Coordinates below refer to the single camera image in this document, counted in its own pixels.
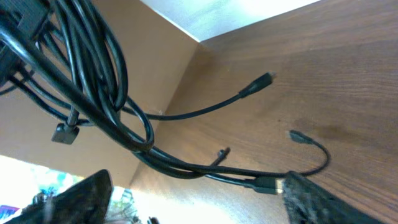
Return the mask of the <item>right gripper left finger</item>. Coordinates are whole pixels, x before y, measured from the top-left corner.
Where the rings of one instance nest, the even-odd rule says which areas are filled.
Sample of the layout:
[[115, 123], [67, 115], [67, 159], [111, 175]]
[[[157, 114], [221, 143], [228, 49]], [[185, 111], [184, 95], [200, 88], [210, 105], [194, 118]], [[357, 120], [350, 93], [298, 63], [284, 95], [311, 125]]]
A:
[[102, 169], [63, 193], [29, 206], [8, 223], [101, 224], [105, 222], [112, 191], [109, 171]]

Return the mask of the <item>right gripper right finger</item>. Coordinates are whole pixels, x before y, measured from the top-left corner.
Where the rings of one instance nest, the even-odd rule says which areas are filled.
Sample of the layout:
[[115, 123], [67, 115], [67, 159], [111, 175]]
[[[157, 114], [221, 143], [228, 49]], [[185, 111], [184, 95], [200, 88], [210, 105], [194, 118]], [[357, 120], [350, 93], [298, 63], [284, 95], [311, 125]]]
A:
[[297, 172], [282, 184], [282, 198], [290, 223], [380, 223]]

